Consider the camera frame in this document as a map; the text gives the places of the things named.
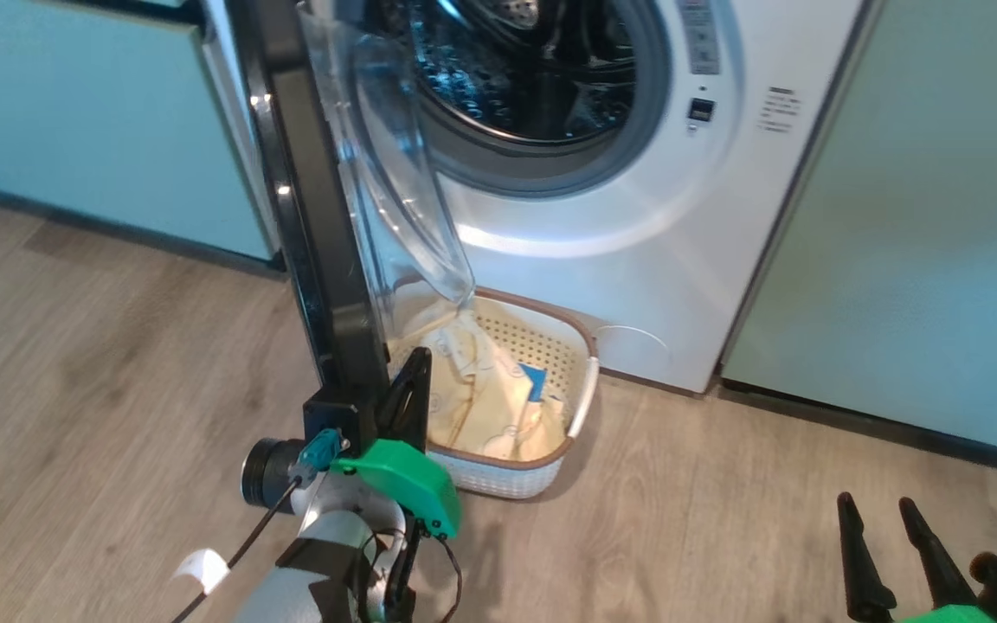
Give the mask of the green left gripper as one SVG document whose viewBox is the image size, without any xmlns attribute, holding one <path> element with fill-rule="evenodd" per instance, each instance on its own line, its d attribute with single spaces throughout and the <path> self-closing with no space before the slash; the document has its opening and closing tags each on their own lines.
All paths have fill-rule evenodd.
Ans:
<svg viewBox="0 0 997 623">
<path fill-rule="evenodd" d="M 360 456 L 339 456 L 330 469 L 358 476 L 421 520 L 432 536 L 455 539 L 463 519 L 451 474 L 428 457 L 432 354 L 410 352 L 376 408 L 377 438 Z"/>
</svg>

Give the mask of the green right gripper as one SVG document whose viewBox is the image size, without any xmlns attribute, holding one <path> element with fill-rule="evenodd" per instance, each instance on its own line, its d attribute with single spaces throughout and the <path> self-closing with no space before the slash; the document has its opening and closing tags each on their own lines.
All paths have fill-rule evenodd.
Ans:
<svg viewBox="0 0 997 623">
<path fill-rule="evenodd" d="M 846 596 L 846 614 L 855 622 L 893 622 L 897 598 L 879 576 L 864 539 L 864 524 L 851 493 L 836 499 L 839 544 Z M 977 598 L 942 541 L 913 499 L 899 499 L 906 536 L 919 554 L 934 610 L 902 619 L 901 623 L 994 623 L 977 607 Z"/>
</svg>

